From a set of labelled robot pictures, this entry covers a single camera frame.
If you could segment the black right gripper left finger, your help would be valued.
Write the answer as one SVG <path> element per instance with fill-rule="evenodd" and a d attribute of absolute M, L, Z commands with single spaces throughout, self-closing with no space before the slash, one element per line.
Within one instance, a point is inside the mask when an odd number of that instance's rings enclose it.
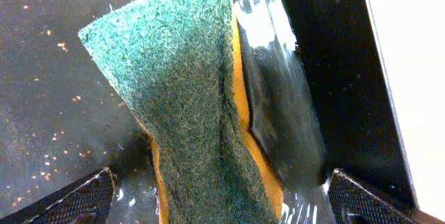
<path fill-rule="evenodd" d="M 113 198 L 116 178 L 108 167 L 78 179 L 56 192 L 1 219 L 10 224 L 104 224 Z"/>

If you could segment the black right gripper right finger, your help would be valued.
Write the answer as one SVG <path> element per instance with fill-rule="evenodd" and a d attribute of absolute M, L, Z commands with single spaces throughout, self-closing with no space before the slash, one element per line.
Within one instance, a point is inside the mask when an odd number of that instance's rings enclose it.
<path fill-rule="evenodd" d="M 415 223 L 403 202 L 342 169 L 331 175 L 329 200 L 337 223 Z"/>

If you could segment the orange green sponge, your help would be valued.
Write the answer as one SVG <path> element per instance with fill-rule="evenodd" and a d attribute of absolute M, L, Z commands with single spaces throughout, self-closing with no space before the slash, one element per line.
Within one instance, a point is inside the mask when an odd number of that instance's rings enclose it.
<path fill-rule="evenodd" d="M 149 136 L 161 223 L 277 223 L 232 0 L 135 0 L 78 35 Z"/>

